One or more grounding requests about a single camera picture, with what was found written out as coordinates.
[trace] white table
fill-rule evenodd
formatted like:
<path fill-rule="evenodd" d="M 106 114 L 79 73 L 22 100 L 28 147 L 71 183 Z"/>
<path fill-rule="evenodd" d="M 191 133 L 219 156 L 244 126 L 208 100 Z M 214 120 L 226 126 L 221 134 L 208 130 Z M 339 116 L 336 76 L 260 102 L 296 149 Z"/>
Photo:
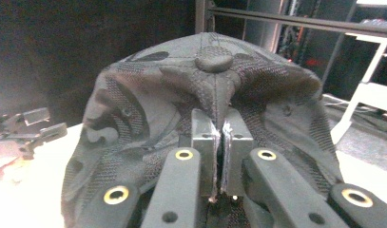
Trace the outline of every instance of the white table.
<path fill-rule="evenodd" d="M 63 228 L 60 196 L 65 168 L 79 140 L 81 125 L 57 141 L 36 149 L 25 180 L 19 185 L 0 182 L 0 228 Z M 374 192 L 387 202 L 387 172 L 338 152 L 345 181 Z"/>

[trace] metal ring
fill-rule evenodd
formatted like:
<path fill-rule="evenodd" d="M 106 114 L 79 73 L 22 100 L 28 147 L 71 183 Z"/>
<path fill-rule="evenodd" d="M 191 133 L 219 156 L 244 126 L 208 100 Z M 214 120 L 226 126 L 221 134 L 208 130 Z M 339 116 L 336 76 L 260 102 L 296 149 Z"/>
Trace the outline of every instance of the metal ring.
<path fill-rule="evenodd" d="M 128 198 L 128 188 L 119 185 L 109 188 L 104 195 L 104 202 L 110 205 L 119 204 Z"/>
<path fill-rule="evenodd" d="M 179 150 L 176 152 L 175 157 L 178 160 L 185 161 L 193 158 L 193 153 L 190 150 Z"/>
<path fill-rule="evenodd" d="M 371 198 L 355 189 L 346 188 L 341 191 L 341 194 L 347 201 L 353 203 L 356 206 L 372 207 L 374 204 Z"/>
<path fill-rule="evenodd" d="M 269 150 L 260 150 L 258 152 L 259 158 L 267 161 L 272 161 L 277 158 L 277 155 Z"/>

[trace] white surface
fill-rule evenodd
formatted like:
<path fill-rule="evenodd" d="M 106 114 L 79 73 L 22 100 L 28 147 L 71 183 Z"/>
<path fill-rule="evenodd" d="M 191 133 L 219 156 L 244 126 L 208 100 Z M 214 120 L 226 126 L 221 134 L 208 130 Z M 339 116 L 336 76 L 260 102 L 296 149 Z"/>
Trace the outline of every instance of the white surface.
<path fill-rule="evenodd" d="M 386 5 L 387 6 L 387 0 L 357 0 L 357 4 Z"/>
<path fill-rule="evenodd" d="M 365 188 L 387 203 L 387 172 L 337 151 L 344 181 Z"/>
<path fill-rule="evenodd" d="M 387 86 L 361 83 L 358 85 L 357 94 L 360 103 L 387 111 Z"/>
<path fill-rule="evenodd" d="M 335 127 L 333 127 L 333 129 L 330 131 L 333 144 L 338 144 L 340 142 L 341 138 L 347 132 L 350 125 L 351 122 L 341 120 L 340 122 L 338 122 L 338 124 L 335 125 Z"/>
<path fill-rule="evenodd" d="M 35 150 L 26 178 L 18 185 L 0 181 L 0 228 L 63 228 L 60 196 L 65 168 L 79 140 L 81 125 Z"/>
<path fill-rule="evenodd" d="M 79 140 L 81 125 L 37 148 L 27 178 L 17 186 L 0 182 L 0 228 L 63 228 L 60 196 L 65 168 Z M 387 202 L 387 172 L 338 151 L 345 181 Z"/>

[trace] cap button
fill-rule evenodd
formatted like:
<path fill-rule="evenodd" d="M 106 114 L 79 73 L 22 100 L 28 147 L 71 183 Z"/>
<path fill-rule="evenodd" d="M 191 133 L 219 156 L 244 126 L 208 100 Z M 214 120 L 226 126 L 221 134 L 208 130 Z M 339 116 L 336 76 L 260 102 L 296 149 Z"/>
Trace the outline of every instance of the cap button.
<path fill-rule="evenodd" d="M 209 46 L 199 50 L 196 67 L 208 73 L 227 71 L 233 63 L 232 53 L 223 47 Z"/>

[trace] baseball cap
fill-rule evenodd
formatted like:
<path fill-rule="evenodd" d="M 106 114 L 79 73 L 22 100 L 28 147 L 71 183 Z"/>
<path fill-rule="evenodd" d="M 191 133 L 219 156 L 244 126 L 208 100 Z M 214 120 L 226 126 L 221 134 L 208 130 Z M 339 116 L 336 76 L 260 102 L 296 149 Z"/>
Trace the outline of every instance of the baseball cap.
<path fill-rule="evenodd" d="M 141 187 L 156 180 L 167 153 L 191 137 L 194 109 L 222 134 L 227 110 L 235 108 L 255 146 L 281 153 L 326 197 L 342 177 L 320 95 L 321 83 L 310 70 L 218 33 L 172 40 L 106 67 L 67 166 L 66 226 L 77 223 L 107 184 Z M 221 197 L 221 191 L 213 197 Z M 247 224 L 242 206 L 230 207 L 236 209 L 225 213 L 225 226 Z"/>

